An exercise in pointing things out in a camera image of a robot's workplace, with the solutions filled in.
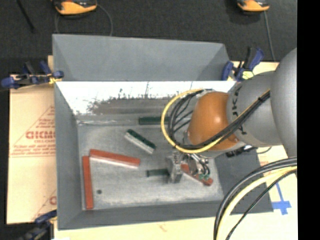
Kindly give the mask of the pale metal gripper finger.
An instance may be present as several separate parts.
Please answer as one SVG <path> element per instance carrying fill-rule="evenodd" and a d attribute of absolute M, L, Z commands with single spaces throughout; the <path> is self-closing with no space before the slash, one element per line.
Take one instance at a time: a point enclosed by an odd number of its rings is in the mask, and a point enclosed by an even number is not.
<path fill-rule="evenodd" d="M 165 164 L 168 171 L 174 171 L 178 168 L 177 161 L 171 156 L 165 158 Z"/>
<path fill-rule="evenodd" d="M 170 173 L 170 182 L 173 184 L 178 184 L 183 176 L 183 171 L 179 170 L 179 171 L 172 171 Z"/>

